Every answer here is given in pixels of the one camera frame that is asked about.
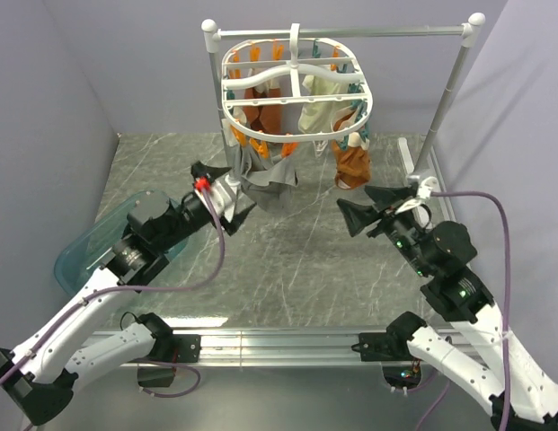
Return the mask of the orange front clip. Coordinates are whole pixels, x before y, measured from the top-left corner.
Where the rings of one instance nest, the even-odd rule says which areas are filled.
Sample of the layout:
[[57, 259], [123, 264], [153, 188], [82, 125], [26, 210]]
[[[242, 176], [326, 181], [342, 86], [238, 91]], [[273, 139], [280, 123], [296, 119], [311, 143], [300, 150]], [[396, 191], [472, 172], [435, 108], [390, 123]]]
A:
[[298, 148], [298, 142], [283, 143], [280, 151], [280, 158], [286, 159]]

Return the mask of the white oval clip hanger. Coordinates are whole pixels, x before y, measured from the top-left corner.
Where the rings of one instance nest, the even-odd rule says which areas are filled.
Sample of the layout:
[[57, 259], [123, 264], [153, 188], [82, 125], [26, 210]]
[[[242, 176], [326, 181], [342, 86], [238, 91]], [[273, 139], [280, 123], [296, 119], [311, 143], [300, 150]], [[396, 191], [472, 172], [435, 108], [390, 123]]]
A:
[[[335, 83], [349, 84], [346, 94], [310, 96], [302, 86], [307, 75]], [[234, 108], [278, 104], [282, 107], [280, 135], [268, 135], [236, 125], [246, 136], [246, 145], [337, 140], [345, 143], [352, 134], [364, 136], [373, 110], [373, 94], [355, 53], [338, 40], [306, 37], [299, 25], [277, 34], [242, 32], [239, 41], [215, 63], [214, 85], [218, 94], [218, 112], [222, 119], [233, 120]], [[269, 99], [244, 98], [246, 89], [260, 92], [279, 87], [281, 96]], [[302, 134], [298, 120], [304, 103], [317, 101], [352, 101], [353, 113], [332, 126], [332, 132]]]

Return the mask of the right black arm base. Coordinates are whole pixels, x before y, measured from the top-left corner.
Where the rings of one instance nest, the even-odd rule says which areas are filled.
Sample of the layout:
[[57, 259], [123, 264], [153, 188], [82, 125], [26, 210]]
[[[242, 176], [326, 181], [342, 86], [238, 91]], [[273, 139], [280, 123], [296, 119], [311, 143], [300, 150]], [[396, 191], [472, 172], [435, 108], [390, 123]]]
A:
[[363, 363], [379, 363], [385, 382], [394, 389], [413, 390], [421, 383], [421, 361], [391, 335], [362, 332], [351, 346]]

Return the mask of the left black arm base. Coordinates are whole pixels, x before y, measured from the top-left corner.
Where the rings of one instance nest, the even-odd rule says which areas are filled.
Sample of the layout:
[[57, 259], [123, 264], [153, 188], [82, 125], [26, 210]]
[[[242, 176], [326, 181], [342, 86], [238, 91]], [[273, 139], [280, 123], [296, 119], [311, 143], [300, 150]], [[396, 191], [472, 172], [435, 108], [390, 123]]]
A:
[[[199, 361], [200, 350], [199, 334], [175, 334], [157, 340], [148, 355], [129, 361], [137, 366], [139, 391], [159, 399], [175, 399], [191, 394], [199, 388], [202, 380], [200, 371], [194, 366]], [[157, 391], [170, 388], [179, 371], [187, 371], [195, 377], [189, 388], [173, 393]]]

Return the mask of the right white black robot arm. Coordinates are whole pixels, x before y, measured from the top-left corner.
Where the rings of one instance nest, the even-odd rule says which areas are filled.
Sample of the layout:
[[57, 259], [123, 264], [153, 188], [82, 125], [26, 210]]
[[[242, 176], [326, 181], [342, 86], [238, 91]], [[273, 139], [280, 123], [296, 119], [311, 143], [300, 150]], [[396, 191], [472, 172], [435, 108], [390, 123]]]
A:
[[538, 365], [509, 327], [509, 307], [498, 305], [470, 269], [478, 251], [465, 225], [420, 224], [416, 208], [436, 196], [430, 186], [367, 186], [369, 206], [338, 199], [350, 236], [384, 235], [426, 284], [429, 306], [474, 348], [475, 361], [425, 320], [404, 312], [385, 330], [387, 351], [431, 365], [471, 396], [496, 430], [557, 430], [558, 383]]

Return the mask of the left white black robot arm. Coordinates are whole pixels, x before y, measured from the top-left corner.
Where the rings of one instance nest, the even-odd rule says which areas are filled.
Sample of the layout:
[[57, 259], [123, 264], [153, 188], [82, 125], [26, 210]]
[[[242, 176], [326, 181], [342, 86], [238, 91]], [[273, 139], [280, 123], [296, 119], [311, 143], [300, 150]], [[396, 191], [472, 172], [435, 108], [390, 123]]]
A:
[[96, 263], [75, 296], [40, 330], [12, 349], [0, 348], [0, 389], [34, 427], [60, 414], [89, 383], [131, 361], [177, 366], [173, 329], [154, 313], [89, 347], [99, 325], [142, 292], [169, 265], [171, 249], [207, 225], [220, 239], [234, 234], [250, 210], [236, 211], [241, 182], [229, 167], [195, 162], [193, 189], [175, 203], [148, 191], [126, 215], [122, 237]]

